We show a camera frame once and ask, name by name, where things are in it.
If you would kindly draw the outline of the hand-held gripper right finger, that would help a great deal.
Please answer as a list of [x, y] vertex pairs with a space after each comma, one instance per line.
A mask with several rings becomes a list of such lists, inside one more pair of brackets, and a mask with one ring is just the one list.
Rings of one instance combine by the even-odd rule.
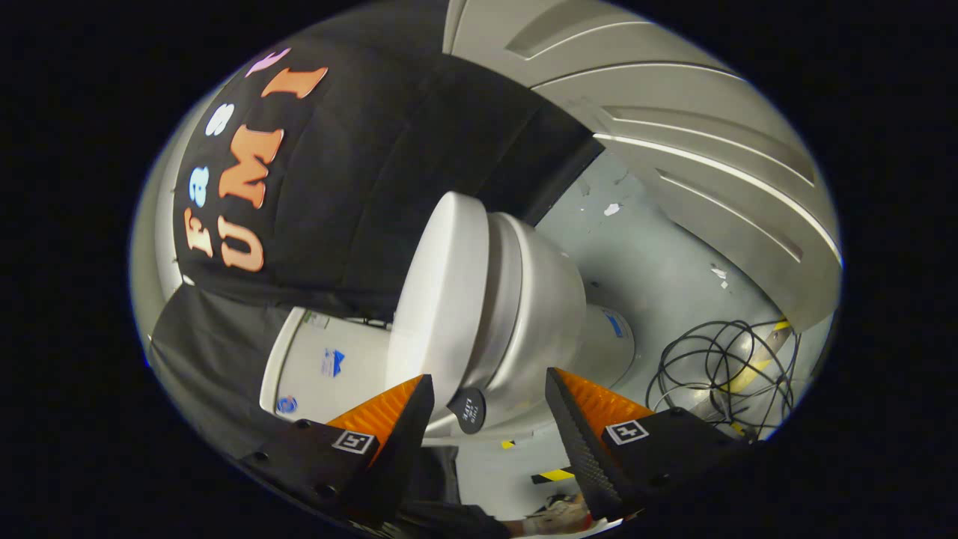
[[564, 369], [547, 369], [544, 395], [597, 519], [677, 505], [751, 451], [687, 409], [653, 412]]

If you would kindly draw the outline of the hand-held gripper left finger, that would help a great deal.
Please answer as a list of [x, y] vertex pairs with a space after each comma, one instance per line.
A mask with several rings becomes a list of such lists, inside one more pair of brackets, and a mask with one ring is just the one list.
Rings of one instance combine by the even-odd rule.
[[240, 460], [255, 480], [339, 521], [394, 519], [433, 412], [421, 374], [328, 423], [300, 419]]

